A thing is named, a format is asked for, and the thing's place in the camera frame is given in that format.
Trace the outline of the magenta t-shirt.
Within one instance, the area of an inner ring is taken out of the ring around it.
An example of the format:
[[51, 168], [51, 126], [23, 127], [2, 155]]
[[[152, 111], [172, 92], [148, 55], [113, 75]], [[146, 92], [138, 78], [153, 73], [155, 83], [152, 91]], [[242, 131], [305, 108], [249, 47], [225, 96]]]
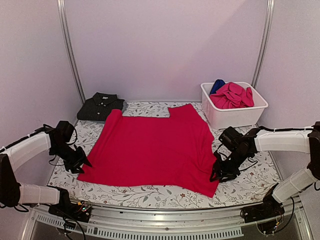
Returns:
[[124, 116], [113, 110], [78, 180], [115, 187], [178, 186], [213, 197], [214, 136], [191, 104], [168, 117]]

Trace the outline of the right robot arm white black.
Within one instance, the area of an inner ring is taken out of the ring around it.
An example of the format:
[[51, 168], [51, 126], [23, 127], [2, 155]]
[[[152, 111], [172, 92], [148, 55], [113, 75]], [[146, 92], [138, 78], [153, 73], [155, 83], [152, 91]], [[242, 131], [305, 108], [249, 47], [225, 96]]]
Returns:
[[214, 152], [210, 181], [234, 180], [241, 174], [240, 166], [258, 153], [270, 152], [282, 181], [273, 185], [262, 202], [241, 209], [245, 223], [266, 220], [285, 213], [283, 203], [320, 180], [320, 123], [293, 128], [259, 126], [242, 134], [229, 126], [219, 136], [230, 154], [225, 159]]

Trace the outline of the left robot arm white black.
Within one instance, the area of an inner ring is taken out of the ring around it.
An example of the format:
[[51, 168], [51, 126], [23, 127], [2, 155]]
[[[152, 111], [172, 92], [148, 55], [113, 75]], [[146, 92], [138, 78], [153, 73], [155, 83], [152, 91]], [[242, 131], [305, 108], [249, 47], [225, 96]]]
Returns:
[[53, 167], [64, 167], [72, 174], [90, 167], [82, 147], [71, 140], [75, 127], [62, 120], [57, 126], [44, 124], [34, 132], [0, 149], [0, 206], [49, 205], [52, 214], [70, 217], [88, 211], [72, 203], [61, 187], [44, 186]]

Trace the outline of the black pinstriped folded shirt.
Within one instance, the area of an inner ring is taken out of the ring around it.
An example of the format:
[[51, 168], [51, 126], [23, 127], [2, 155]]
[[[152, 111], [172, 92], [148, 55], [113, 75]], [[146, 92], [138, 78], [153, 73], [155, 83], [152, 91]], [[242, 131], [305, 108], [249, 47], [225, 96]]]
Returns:
[[81, 121], [102, 122], [107, 119], [112, 110], [122, 110], [124, 101], [116, 94], [96, 92], [84, 102], [76, 117]]

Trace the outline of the grey folded garment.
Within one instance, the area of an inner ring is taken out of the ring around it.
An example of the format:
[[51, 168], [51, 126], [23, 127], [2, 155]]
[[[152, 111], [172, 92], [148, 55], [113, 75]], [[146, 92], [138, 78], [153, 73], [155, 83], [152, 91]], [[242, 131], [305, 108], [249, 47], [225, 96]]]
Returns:
[[128, 103], [124, 101], [121, 109], [122, 113], [124, 113], [127, 108], [128, 108]]

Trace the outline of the pink garment in bin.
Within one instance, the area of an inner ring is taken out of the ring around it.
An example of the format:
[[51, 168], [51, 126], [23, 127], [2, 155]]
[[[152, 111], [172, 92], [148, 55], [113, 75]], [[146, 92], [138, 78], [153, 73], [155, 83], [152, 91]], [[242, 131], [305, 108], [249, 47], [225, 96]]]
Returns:
[[226, 83], [209, 98], [216, 108], [222, 110], [255, 106], [252, 89], [250, 87], [243, 88], [234, 82]]

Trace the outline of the blue garment in bin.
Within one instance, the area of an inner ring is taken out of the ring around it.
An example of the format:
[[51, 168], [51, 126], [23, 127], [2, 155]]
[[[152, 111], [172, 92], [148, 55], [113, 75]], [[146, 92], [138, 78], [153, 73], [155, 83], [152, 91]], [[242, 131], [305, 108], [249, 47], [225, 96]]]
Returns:
[[214, 82], [214, 84], [213, 84], [213, 86], [212, 86], [209, 94], [210, 94], [210, 95], [215, 94], [215, 93], [217, 92], [217, 90], [219, 90], [219, 89], [220, 89], [221, 87], [223, 87], [225, 84], [226, 84], [226, 83], [225, 83], [225, 81], [224, 81], [223, 79], [217, 79], [217, 80]]

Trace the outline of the aluminium front rail base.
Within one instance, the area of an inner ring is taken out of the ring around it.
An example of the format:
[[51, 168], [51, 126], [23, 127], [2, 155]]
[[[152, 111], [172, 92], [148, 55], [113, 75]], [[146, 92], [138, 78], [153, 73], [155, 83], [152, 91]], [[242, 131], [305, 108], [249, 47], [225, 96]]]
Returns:
[[242, 206], [199, 209], [147, 209], [96, 204], [89, 221], [68, 227], [48, 207], [30, 210], [23, 240], [314, 240], [298, 196], [284, 203], [278, 229], [261, 231], [276, 218], [245, 222]]

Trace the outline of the aluminium frame post left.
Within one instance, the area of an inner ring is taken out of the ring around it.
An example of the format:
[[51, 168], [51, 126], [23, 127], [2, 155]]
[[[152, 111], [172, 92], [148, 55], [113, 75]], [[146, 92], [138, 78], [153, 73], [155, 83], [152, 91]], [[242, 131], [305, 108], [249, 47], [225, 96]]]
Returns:
[[64, 0], [57, 0], [56, 3], [57, 3], [57, 10], [58, 10], [59, 21], [60, 21], [60, 25], [61, 25], [63, 41], [65, 44], [66, 54], [67, 54], [67, 58], [69, 61], [71, 73], [72, 73], [73, 80], [75, 83], [75, 88], [78, 93], [80, 102], [82, 104], [84, 104], [86, 101], [86, 97], [85, 97], [84, 89], [83, 89], [82, 82], [80, 79], [80, 74], [78, 71], [76, 58], [75, 58], [75, 54], [74, 54], [74, 50], [73, 50], [73, 46], [72, 46], [72, 40], [71, 40], [71, 35], [70, 35], [70, 31], [69, 31], [69, 26], [68, 26], [68, 18], [67, 18], [65, 1]]

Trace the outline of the aluminium frame post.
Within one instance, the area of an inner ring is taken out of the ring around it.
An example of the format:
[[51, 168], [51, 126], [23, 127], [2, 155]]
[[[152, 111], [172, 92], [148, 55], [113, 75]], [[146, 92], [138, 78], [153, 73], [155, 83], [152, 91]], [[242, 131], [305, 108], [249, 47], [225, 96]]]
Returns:
[[78, 93], [80, 102], [82, 104], [84, 104], [86, 101], [86, 97], [85, 97], [84, 89], [83, 89], [82, 82], [80, 79], [80, 74], [78, 71], [76, 58], [75, 58], [75, 54], [74, 54], [74, 50], [73, 50], [73, 46], [72, 46], [72, 40], [71, 40], [71, 35], [70, 35], [70, 31], [69, 31], [69, 26], [68, 26], [68, 18], [67, 18], [65, 1], [64, 0], [57, 0], [56, 3], [57, 3], [57, 10], [58, 10], [59, 21], [60, 21], [60, 25], [61, 25], [63, 41], [65, 44], [66, 54], [67, 54], [67, 58], [69, 61], [71, 73], [72, 73], [73, 80], [75, 83], [75, 88]]
[[275, 9], [275, 0], [267, 0], [266, 3], [266, 14], [264, 20], [264, 27], [262, 31], [262, 39], [259, 47], [259, 52], [257, 56], [256, 65], [254, 68], [254, 73], [251, 81], [251, 85], [256, 88], [258, 86], [261, 70], [263, 67], [265, 55], [267, 52], [270, 32], [272, 28], [274, 9]]

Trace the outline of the aluminium frame post right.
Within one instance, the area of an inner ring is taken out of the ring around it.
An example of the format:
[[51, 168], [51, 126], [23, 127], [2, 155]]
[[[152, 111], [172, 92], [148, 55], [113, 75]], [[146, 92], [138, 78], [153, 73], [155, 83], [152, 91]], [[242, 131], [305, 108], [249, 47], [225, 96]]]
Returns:
[[264, 27], [262, 31], [262, 39], [259, 47], [259, 52], [257, 56], [256, 65], [254, 68], [254, 73], [251, 81], [251, 85], [256, 88], [258, 86], [261, 70], [263, 67], [265, 55], [267, 52], [270, 32], [272, 28], [274, 9], [275, 9], [275, 0], [267, 0], [266, 3], [266, 14], [264, 20]]

